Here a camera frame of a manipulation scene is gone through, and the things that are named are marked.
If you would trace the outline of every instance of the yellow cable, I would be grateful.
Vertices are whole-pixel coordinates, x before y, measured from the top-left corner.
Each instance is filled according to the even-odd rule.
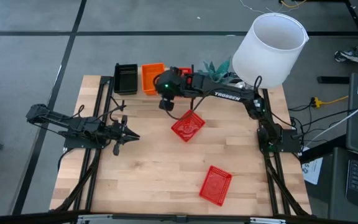
[[[338,102],[338,101],[341,101],[341,100],[345,100],[346,98],[348,98],[349,96],[344,96],[342,98],[339,98],[339,99],[336,99],[336,100],[332,100],[330,102],[321,102],[320,104],[321,105],[327,105],[327,104],[331,104],[331,103],[335,103],[335,102]]]
[[[294,5],[294,6],[289,6],[289,5],[285,4],[284,1],[281,1],[281,3],[282,3],[284,6],[286,6],[286,7],[293,8],[293,7],[298,7],[300,4],[304,3],[305,1],[307,1],[307,0],[303,0],[302,2],[300,2],[299,4]]]

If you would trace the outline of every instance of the floor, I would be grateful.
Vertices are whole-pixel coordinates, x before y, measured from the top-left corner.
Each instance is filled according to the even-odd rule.
[[[242,0],[253,10],[278,11],[274,0]],[[356,7],[358,1],[351,3]],[[47,103],[52,87],[64,75],[54,110],[73,114],[83,75],[112,75],[115,63],[155,63],[203,68],[203,61],[222,62],[233,55],[241,36],[226,35],[133,35],[77,36],[72,43],[67,35],[48,35],[49,31],[72,31],[81,0],[0,0],[0,31],[45,31],[44,36],[0,36],[0,215],[11,213],[19,184],[30,159],[38,129],[25,121],[31,105]],[[356,31],[351,15],[343,3],[306,2],[299,9],[286,12],[300,21],[308,31]],[[238,0],[92,0],[85,5],[78,31],[247,31],[259,16],[243,7]],[[333,53],[357,45],[358,37],[310,37],[291,75],[283,84],[288,107],[307,104],[317,96],[331,101],[348,92],[347,85],[319,85],[321,75],[349,76],[358,71],[358,64],[336,63]],[[341,101],[320,109],[312,109],[312,118],[320,118],[345,110]],[[291,113],[302,123],[309,112]],[[313,124],[327,128],[335,116]],[[323,136],[330,140],[344,133],[344,126]],[[318,131],[311,133],[311,139]],[[62,153],[63,139],[47,133],[39,161],[25,201],[24,213],[48,210],[57,174],[57,160]],[[326,197],[319,192],[326,186],[308,184],[313,213],[326,216]],[[131,223],[134,221],[115,221]]]

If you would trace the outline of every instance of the wooden tabletop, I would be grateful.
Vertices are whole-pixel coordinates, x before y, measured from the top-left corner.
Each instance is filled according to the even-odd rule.
[[[98,75],[83,77],[75,109],[85,105],[82,116],[93,113],[99,80]],[[272,111],[289,122],[283,88],[268,92]],[[272,215],[265,164],[256,136],[258,122],[248,117],[242,103],[205,98],[196,114],[206,124],[186,143],[170,129],[175,120],[158,108],[161,98],[144,94],[140,77],[136,95],[114,94],[114,98],[125,100],[127,105],[123,112],[114,112],[114,117],[128,115],[127,125],[140,135],[140,141],[121,146],[119,156],[112,154],[114,143],[102,150],[92,212]],[[189,108],[189,99],[175,98],[172,114],[180,117]],[[75,149],[63,158],[50,208],[59,206],[77,184],[84,151]],[[289,153],[280,156],[286,186],[303,209],[311,213],[300,163]],[[222,207],[198,195],[210,165],[233,175]],[[280,191],[275,188],[283,213]],[[80,208],[84,208],[85,199],[84,193]]]

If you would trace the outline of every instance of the shoe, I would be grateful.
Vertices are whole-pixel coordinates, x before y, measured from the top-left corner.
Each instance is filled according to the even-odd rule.
[[[335,60],[343,62],[343,57],[358,63],[358,47],[352,47],[350,50],[340,50],[335,52]]]

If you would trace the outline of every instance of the red mesh basket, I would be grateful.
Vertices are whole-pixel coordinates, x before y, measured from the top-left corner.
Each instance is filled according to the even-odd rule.
[[[206,174],[200,197],[209,200],[216,205],[222,206],[229,189],[232,175],[228,172],[211,166]]]
[[[200,130],[205,121],[201,119],[196,113],[192,112],[192,110],[188,110],[182,118],[186,117],[185,119],[181,119],[177,121],[171,127],[172,131],[179,135],[185,142],[188,142],[198,130]]]

